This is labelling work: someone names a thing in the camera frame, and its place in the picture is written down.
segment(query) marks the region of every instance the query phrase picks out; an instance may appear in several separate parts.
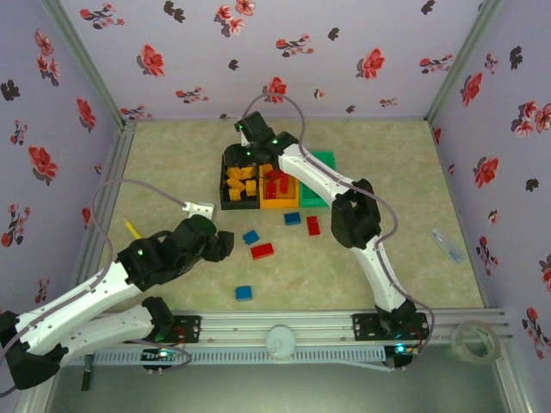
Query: blue cube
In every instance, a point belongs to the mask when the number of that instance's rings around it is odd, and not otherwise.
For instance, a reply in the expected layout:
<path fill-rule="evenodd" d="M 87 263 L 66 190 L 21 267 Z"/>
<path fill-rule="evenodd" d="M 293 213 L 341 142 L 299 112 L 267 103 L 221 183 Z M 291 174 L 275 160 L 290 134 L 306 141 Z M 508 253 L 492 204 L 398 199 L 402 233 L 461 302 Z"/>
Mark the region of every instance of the blue cube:
<path fill-rule="evenodd" d="M 242 286 L 235 289 L 235 299 L 237 301 L 249 301 L 252 299 L 251 286 Z"/>
<path fill-rule="evenodd" d="M 251 245 L 260 239 L 257 232 L 252 230 L 243 235 L 243 239 L 247 245 Z"/>
<path fill-rule="evenodd" d="M 284 216 L 285 216 L 285 225 L 300 224 L 300 214 L 299 213 L 286 213 Z"/>

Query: floral wallpaper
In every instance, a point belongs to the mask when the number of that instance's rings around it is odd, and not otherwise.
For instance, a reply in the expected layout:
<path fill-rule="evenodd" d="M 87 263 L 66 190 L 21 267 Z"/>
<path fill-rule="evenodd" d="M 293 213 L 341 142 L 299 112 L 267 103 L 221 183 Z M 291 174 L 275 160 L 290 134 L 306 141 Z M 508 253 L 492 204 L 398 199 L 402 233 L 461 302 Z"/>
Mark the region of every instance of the floral wallpaper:
<path fill-rule="evenodd" d="M 3 4 L 0 25 L 9 34 L 0 38 L 9 50 L 0 78 L 0 311 L 25 312 L 69 287 L 82 211 L 116 126 L 39 3 Z M 4 364 L 0 388 L 12 385 Z M 14 411 L 17 399 L 3 398 L 0 410 Z"/>
<path fill-rule="evenodd" d="M 480 0 L 411 0 L 399 7 L 387 0 L 60 2 L 121 116 L 135 120 L 236 117 L 263 89 L 289 95 L 308 116 L 426 116 L 480 6 Z M 489 67 L 497 67 L 494 60 Z M 466 102 L 477 87 L 474 79 Z M 278 103 L 257 108 L 295 115 Z"/>
<path fill-rule="evenodd" d="M 542 385 L 551 371 L 547 6 L 504 2 L 433 122 L 477 274 L 490 305 L 508 311 L 538 411 L 551 405 Z"/>

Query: clear plastic piece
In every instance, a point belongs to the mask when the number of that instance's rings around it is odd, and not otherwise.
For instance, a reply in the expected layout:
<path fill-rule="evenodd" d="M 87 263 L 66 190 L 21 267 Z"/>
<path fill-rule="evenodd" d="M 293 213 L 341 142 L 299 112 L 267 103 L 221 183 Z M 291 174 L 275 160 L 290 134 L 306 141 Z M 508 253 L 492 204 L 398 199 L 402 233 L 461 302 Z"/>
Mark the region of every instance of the clear plastic piece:
<path fill-rule="evenodd" d="M 430 231 L 430 237 L 434 240 L 438 248 L 456 264 L 461 264 L 467 259 L 459 246 L 441 229 L 432 229 Z"/>

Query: green tray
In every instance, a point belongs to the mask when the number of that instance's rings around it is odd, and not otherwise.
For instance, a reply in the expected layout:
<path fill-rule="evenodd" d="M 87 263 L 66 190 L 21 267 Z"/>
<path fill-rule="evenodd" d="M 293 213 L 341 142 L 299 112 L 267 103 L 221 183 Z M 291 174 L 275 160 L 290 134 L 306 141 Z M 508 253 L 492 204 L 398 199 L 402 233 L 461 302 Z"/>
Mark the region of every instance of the green tray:
<path fill-rule="evenodd" d="M 335 155 L 332 151 L 312 151 L 312 154 L 330 167 L 332 170 L 336 170 L 337 163 L 335 162 Z M 300 183 L 300 207 L 328 207 L 324 200 L 322 200 L 318 194 L 313 192 L 304 183 Z"/>

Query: tape roll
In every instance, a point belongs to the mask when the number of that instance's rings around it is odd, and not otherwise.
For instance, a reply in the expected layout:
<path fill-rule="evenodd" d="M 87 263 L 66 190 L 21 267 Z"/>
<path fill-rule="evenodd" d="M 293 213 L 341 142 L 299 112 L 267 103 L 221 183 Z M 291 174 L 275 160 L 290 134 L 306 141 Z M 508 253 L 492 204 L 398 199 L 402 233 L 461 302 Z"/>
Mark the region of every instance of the tape roll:
<path fill-rule="evenodd" d="M 478 365 L 495 361 L 501 353 L 496 332 L 476 320 L 460 324 L 451 333 L 451 348 L 463 361 Z"/>

